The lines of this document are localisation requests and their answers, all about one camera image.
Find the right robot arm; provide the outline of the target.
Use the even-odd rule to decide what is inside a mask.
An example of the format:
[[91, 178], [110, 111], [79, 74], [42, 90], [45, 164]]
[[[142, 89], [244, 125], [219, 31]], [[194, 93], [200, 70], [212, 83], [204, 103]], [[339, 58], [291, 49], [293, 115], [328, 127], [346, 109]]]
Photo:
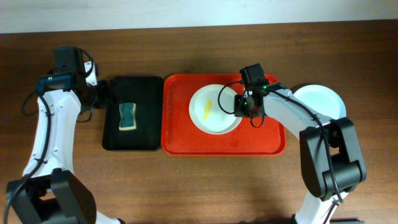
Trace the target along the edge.
[[367, 178], [352, 120], [334, 119], [312, 109], [281, 83], [246, 86], [234, 98], [237, 117], [269, 117], [299, 140], [300, 165], [307, 193], [291, 223], [330, 223], [345, 197]]

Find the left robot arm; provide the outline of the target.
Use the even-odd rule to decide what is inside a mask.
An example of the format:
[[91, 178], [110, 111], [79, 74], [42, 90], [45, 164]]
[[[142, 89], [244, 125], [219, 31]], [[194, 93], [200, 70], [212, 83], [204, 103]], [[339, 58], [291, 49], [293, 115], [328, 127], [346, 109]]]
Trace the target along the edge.
[[73, 140], [81, 103], [73, 91], [53, 90], [37, 100], [34, 147], [22, 179], [7, 184], [5, 211], [22, 223], [122, 223], [99, 212], [93, 194], [73, 171]]

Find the light blue plate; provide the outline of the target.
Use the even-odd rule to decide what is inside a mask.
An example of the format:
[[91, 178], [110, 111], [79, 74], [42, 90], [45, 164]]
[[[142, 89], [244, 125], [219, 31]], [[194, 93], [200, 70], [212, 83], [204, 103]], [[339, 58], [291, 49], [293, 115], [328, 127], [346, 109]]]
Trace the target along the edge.
[[341, 97], [332, 89], [322, 85], [305, 85], [295, 91], [294, 96], [318, 113], [333, 119], [346, 117], [346, 107]]

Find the white plate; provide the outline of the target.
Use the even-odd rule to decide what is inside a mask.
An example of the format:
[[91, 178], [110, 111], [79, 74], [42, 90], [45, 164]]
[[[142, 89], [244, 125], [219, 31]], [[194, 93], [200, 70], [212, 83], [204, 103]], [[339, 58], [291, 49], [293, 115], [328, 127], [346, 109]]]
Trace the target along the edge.
[[223, 109], [232, 112], [234, 109], [234, 97], [237, 93], [230, 87], [226, 87], [218, 95], [223, 85], [212, 84], [197, 90], [189, 102], [188, 112], [194, 125], [208, 134], [226, 134], [234, 130], [241, 122], [241, 118], [233, 114], [225, 113]]

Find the green and yellow sponge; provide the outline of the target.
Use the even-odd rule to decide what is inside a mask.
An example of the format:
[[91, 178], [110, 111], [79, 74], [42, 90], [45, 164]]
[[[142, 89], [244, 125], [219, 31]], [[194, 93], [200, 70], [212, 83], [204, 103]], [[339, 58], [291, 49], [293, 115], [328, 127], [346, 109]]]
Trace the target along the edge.
[[119, 105], [119, 130], [130, 131], [136, 129], [136, 104], [135, 103], [121, 103]]

